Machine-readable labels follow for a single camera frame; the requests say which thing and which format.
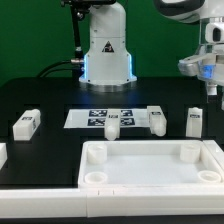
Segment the white cylinder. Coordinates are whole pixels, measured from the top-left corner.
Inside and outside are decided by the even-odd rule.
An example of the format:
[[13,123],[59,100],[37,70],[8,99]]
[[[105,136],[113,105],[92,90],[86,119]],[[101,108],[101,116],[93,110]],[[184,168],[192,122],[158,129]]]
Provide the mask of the white cylinder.
[[108,177],[103,172],[91,172],[85,175],[85,182],[87,184],[106,184]]
[[87,150],[87,160],[90,164],[98,165],[107,161],[106,145],[90,145]]
[[157,136],[163,137],[166,134],[166,126],[163,123],[158,123],[154,126],[154,132]]
[[117,130],[114,126],[109,126],[105,130],[105,137],[109,141],[114,141],[117,138]]
[[222,180],[220,174],[210,171],[210,170],[203,170],[198,172],[198,182],[205,183],[205,184],[215,184],[220,183]]
[[181,145],[180,159],[186,163],[197,163],[200,159],[200,145]]

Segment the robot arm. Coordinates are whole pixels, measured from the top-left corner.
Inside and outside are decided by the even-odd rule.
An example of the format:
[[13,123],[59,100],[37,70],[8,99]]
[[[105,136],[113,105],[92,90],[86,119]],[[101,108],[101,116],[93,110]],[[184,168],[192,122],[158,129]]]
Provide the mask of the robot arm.
[[75,41],[75,59],[71,62],[75,66],[73,76],[81,76],[84,72],[84,54],[81,46],[79,33],[79,21],[85,19],[85,15],[90,13],[91,6],[112,5],[116,0],[61,0],[61,6],[70,6],[73,35]]
[[216,85],[224,91],[224,1],[153,0],[165,17],[183,23],[200,20],[200,42],[195,55],[179,61],[183,75],[197,76],[206,82],[208,101],[216,94]]
[[200,19],[199,13],[205,0],[153,0],[157,10],[165,17],[183,23]]

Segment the warning triangle label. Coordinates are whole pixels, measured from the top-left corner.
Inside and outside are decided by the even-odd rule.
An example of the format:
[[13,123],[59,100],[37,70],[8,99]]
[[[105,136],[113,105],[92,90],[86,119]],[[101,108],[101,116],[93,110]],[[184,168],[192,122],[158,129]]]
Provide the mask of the warning triangle label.
[[106,46],[104,47],[102,52],[106,52],[106,53],[114,53],[114,49],[110,43],[110,41],[107,42]]

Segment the black tabletop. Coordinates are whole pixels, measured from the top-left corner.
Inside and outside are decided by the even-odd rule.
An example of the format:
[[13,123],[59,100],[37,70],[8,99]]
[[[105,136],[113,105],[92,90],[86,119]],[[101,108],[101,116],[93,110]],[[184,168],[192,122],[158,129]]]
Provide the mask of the black tabletop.
[[[121,129],[119,140],[186,139],[188,108],[203,109],[202,139],[224,145],[221,95],[207,103],[203,82],[187,78],[141,78],[134,89],[97,93],[79,88],[70,78],[14,79],[0,88],[0,142],[7,143],[7,163],[0,171],[0,189],[76,188],[82,144],[105,140],[103,129],[63,129],[70,109],[146,108],[160,105],[167,134],[149,128]],[[28,142],[13,140],[12,126],[25,110],[39,109],[41,125]],[[224,216],[161,216],[73,219],[0,220],[4,223],[223,223]]]

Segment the blue light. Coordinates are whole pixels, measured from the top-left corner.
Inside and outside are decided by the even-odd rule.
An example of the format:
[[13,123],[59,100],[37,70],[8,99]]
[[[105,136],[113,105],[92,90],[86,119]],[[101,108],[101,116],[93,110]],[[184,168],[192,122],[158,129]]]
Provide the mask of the blue light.
[[132,66],[132,56],[131,55],[129,55],[129,70],[130,70],[130,78],[132,78],[133,77],[133,66]]
[[87,56],[86,55],[84,57],[84,74],[83,74],[83,78],[87,79]]
[[214,68],[215,65],[203,66],[203,77],[206,79],[212,79]]

